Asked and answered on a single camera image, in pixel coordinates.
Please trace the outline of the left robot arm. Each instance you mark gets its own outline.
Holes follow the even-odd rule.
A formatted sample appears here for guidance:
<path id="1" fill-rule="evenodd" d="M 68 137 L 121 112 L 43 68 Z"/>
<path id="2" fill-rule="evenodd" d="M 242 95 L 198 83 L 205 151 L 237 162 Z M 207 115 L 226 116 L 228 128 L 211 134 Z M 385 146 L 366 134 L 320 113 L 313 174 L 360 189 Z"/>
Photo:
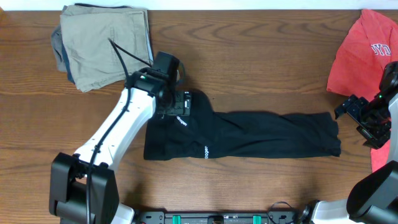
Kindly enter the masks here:
<path id="1" fill-rule="evenodd" d="M 190 113 L 192 94 L 167 78 L 135 72 L 92 137 L 74 154 L 59 153 L 50 171 L 49 212 L 60 223 L 132 223 L 135 211 L 120 202 L 116 171 L 138 131 L 153 115 Z"/>

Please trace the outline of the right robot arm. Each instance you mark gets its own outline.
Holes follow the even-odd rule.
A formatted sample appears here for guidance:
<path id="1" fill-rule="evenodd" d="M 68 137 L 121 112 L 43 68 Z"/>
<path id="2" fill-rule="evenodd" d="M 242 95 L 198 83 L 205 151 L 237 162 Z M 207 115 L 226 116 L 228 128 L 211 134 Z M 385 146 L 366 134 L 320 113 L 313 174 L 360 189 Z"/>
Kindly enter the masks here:
<path id="1" fill-rule="evenodd" d="M 379 93 L 372 101 L 351 95 L 335 109 L 348 114 L 366 138 L 365 146 L 380 149 L 389 143 L 386 163 L 359 181 L 348 198 L 316 200 L 306 205 L 299 223 L 397 223 L 397 62 L 385 66 Z"/>

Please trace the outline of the black polo shirt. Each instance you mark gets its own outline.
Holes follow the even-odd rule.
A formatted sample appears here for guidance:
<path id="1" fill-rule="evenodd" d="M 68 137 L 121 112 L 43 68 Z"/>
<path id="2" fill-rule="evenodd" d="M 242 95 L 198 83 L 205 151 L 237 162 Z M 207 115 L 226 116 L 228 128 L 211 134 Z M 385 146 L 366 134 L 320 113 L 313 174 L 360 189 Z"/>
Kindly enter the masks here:
<path id="1" fill-rule="evenodd" d="M 330 113 L 215 112 L 201 91 L 188 116 L 154 116 L 147 122 L 144 159 L 193 157 L 266 159 L 338 157 L 338 123 Z"/>

